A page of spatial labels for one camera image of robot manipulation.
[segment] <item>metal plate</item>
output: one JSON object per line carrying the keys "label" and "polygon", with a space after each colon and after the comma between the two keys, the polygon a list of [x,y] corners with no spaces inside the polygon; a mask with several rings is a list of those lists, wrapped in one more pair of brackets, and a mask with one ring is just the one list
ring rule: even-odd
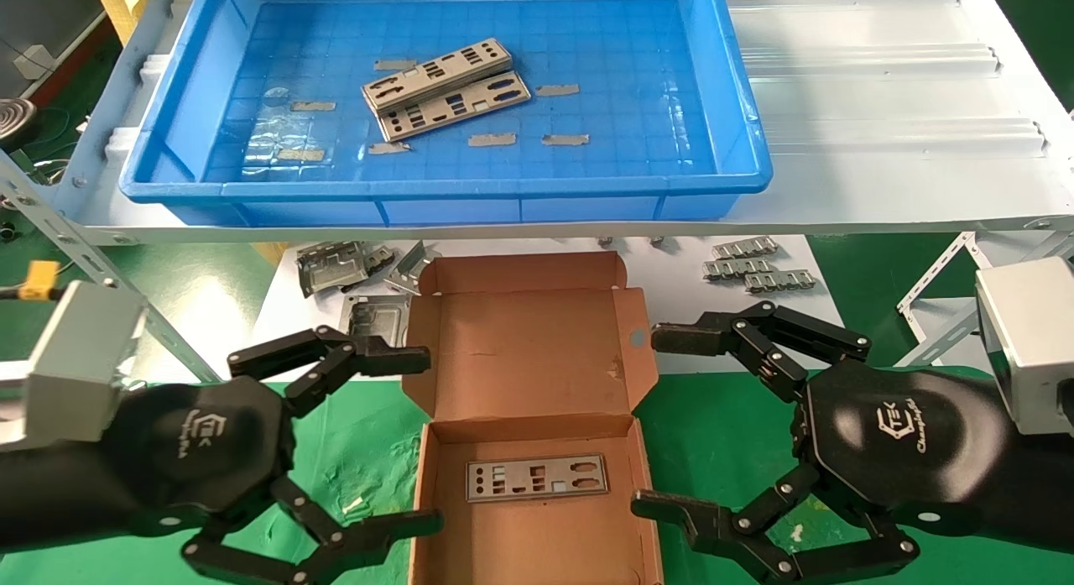
{"label": "metal plate", "polygon": [[330,287],[352,286],[369,278],[359,240],[300,249],[295,264],[299,264],[299,287],[304,297]]}
{"label": "metal plate", "polygon": [[384,283],[395,291],[420,295],[418,293],[418,279],[421,278],[421,272],[425,270],[425,267],[432,264],[432,261],[438,259],[438,257],[440,257],[439,252],[434,252],[433,249],[425,248],[425,244],[418,240],[418,244],[413,248],[410,248],[410,251],[406,252],[406,255],[403,255],[403,259],[400,260],[394,270],[388,273]]}
{"label": "metal plate", "polygon": [[701,278],[706,280],[741,279],[759,272],[774,272],[764,259],[715,260],[701,264]]}
{"label": "metal plate", "polygon": [[441,129],[480,114],[491,114],[529,100],[529,90],[513,71],[481,79],[458,91],[411,104],[381,115],[378,123],[384,141],[402,141],[418,133]]}
{"label": "metal plate", "polygon": [[380,336],[392,348],[406,346],[410,295],[347,295],[339,330],[348,336]]}
{"label": "metal plate", "polygon": [[745,291],[764,294],[767,291],[812,290],[816,279],[809,270],[769,272],[766,275],[745,275]]}
{"label": "metal plate", "polygon": [[470,503],[608,493],[603,455],[466,464]]}
{"label": "metal plate", "polygon": [[743,240],[732,240],[730,244],[716,245],[712,248],[712,257],[716,260],[752,259],[756,255],[774,253],[780,246],[775,245],[772,237],[743,238]]}
{"label": "metal plate", "polygon": [[374,114],[387,114],[396,106],[423,102],[510,68],[511,55],[489,38],[365,84],[362,94]]}

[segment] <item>cardboard box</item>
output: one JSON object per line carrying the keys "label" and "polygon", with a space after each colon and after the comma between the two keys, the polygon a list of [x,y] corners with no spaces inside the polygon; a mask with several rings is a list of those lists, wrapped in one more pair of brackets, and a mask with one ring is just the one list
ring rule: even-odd
{"label": "cardboard box", "polygon": [[[403,392],[432,418],[416,509],[444,512],[411,545],[410,585],[657,585],[654,522],[630,513],[651,488],[630,410],[656,383],[641,290],[618,253],[437,259],[410,306],[408,345],[433,367]],[[466,501],[466,464],[604,455],[609,492]]]}

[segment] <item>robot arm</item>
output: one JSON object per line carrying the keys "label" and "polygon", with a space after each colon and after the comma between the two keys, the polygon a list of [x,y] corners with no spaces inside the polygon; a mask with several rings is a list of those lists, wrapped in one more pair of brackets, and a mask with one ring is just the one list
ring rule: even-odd
{"label": "robot arm", "polygon": [[[1074,553],[1074,440],[1014,427],[995,383],[880,371],[869,340],[770,302],[741,313],[703,313],[694,325],[656,325],[653,348],[729,354],[796,406],[798,466],[741,511],[652,491],[632,509],[682,527],[691,549],[738,562],[758,582],[842,583],[898,572],[919,554],[899,528],[978,535]],[[807,372],[775,346],[832,363]],[[810,495],[867,541],[787,553],[765,535]]]}
{"label": "robot arm", "polygon": [[[124,291],[77,286],[63,294],[43,336],[45,347],[60,348],[64,327],[78,322],[77,315],[85,317],[76,310],[83,306],[81,291],[92,288],[93,302],[112,298],[119,306],[130,301]],[[144,305],[128,306],[132,318],[137,306]],[[104,325],[97,325],[100,333]],[[131,332],[125,330],[122,337],[129,339]],[[93,339],[102,348],[104,341]],[[81,343],[88,346],[85,337]],[[0,554],[198,529],[182,555],[200,574],[231,583],[328,585],[345,571],[382,564],[395,541],[442,527],[436,511],[373,516],[344,527],[288,478],[295,418],[307,415],[357,374],[424,371],[430,366],[425,348],[389,348],[380,337],[347,337],[319,327],[234,352],[228,356],[232,378],[227,382],[129,393],[113,382],[116,360],[125,353],[110,349],[116,352],[100,359],[101,376],[90,382],[77,364],[66,363],[77,370],[72,374],[46,368],[54,364],[42,360],[48,352],[35,349],[28,362],[20,421],[0,423],[10,435],[0,448]],[[64,364],[59,359],[55,364]],[[306,364],[309,370],[282,396],[260,381]],[[84,393],[81,398],[100,401],[83,407],[91,409],[95,422],[64,423],[64,407],[79,409],[70,398],[41,401],[46,397],[39,391],[56,381]],[[292,564],[226,545],[226,536],[273,504],[317,541],[306,559]]]}

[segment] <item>box flap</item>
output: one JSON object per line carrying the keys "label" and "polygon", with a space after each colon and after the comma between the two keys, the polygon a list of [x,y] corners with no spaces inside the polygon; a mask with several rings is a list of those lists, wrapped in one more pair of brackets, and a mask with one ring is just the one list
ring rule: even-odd
{"label": "box flap", "polygon": [[438,422],[630,413],[657,374],[625,282],[614,252],[437,259],[408,325],[433,368],[403,392]]}
{"label": "box flap", "polygon": [[626,287],[626,266],[616,252],[437,259],[422,270],[418,282],[422,295],[623,287]]}

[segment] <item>stacked metal parts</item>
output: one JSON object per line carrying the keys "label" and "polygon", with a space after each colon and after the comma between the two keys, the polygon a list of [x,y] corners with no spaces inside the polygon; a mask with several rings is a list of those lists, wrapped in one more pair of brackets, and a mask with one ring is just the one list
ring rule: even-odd
{"label": "stacked metal parts", "polygon": [[715,280],[743,279],[750,294],[768,291],[811,290],[816,279],[809,270],[779,270],[771,264],[771,255],[780,246],[772,237],[752,237],[732,240],[712,248],[716,259],[701,266],[701,278]]}
{"label": "stacked metal parts", "polygon": [[403,141],[529,100],[493,38],[393,73],[362,87],[386,142]]}

